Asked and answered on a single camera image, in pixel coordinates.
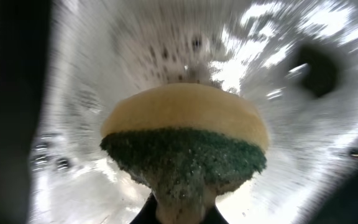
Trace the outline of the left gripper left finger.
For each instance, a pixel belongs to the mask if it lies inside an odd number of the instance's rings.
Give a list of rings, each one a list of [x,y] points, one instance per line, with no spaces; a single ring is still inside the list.
[[[144,206],[130,224],[160,224],[157,216],[157,200],[150,194]]]

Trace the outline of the green yellow sponge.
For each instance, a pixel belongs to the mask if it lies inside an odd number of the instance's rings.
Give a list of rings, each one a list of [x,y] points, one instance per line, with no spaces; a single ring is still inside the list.
[[[160,223],[202,223],[216,198],[267,165],[267,128],[245,99],[176,83],[120,101],[101,128],[102,150],[157,200]]]

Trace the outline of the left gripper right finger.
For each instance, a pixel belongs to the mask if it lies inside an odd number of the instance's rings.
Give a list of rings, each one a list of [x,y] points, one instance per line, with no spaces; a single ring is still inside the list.
[[[217,207],[214,205],[206,213],[202,224],[228,224],[225,218],[221,215]]]

